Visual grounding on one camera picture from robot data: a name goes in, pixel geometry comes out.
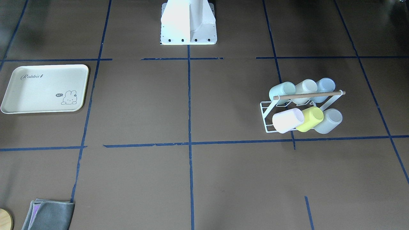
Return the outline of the green cup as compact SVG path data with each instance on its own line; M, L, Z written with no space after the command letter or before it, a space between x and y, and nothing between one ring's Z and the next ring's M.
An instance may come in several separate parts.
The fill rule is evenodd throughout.
M274 87L269 91L269 98L273 101L274 96L290 96L296 93L296 86L291 82L283 82Z

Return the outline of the white cup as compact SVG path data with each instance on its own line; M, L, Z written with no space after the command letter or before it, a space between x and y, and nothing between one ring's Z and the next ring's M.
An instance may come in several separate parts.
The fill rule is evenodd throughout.
M317 83L314 80L310 80L310 79L303 80L302 82L295 85L295 87L296 87L296 94L310 94L310 93L316 93L318 91ZM295 99L292 99L292 102L294 102L297 105L304 105L310 100L310 98L311 97L295 98Z

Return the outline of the yellow cup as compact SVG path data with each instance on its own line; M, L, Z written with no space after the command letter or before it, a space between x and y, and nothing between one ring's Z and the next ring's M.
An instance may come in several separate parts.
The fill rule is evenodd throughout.
M300 132L307 132L323 121L323 111L317 106L304 109L301 112L304 115L304 122L296 127L296 130Z

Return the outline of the light blue cup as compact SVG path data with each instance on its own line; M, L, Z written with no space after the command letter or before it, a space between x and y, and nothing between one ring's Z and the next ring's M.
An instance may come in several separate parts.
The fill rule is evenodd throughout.
M333 92L336 88L335 82L331 78L322 78L316 82L317 84L317 93L328 93ZM311 101L314 103L323 103L328 96L316 96L311 97Z

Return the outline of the grey cup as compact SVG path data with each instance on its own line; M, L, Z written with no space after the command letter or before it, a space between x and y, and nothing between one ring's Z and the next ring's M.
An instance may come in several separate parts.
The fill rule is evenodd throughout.
M323 121L314 127L320 134L328 134L343 121L342 113L337 109L323 111Z

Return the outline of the cream rabbit tray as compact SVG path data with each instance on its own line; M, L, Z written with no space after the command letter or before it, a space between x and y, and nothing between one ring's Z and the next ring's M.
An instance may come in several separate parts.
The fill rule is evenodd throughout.
M1 111L5 114L74 112L84 104L89 68L84 64L16 68Z

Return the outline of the grey folded cloth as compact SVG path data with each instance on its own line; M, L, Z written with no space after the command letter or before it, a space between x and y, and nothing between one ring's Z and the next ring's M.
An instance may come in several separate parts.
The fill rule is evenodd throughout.
M31 201L22 230L68 230L75 203L36 199Z

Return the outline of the wooden mug tree stand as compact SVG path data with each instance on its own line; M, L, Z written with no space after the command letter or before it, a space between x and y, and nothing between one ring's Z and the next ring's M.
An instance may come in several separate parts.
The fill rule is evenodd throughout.
M12 215L5 209L0 209L0 229L13 230Z

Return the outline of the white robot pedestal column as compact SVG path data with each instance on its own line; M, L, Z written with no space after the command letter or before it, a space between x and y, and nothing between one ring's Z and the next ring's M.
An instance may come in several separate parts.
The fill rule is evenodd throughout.
M217 43L215 6L208 0L168 0L162 4L161 45Z

